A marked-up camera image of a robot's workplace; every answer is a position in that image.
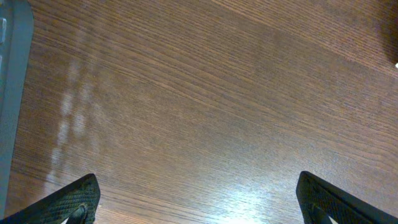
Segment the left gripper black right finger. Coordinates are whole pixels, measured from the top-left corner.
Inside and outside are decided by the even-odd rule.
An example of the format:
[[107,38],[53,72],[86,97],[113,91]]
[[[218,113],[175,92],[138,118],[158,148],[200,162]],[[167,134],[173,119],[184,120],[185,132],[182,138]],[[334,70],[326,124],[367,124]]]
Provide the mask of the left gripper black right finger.
[[300,173],[296,195],[305,224],[397,223],[396,217],[308,171]]

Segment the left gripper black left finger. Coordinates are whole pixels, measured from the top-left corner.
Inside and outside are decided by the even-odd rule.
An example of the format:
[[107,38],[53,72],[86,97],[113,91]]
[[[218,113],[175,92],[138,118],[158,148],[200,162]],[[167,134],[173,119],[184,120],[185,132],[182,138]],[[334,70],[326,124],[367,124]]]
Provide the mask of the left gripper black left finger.
[[101,197],[94,174],[87,174],[62,189],[1,220],[5,223],[95,222]]

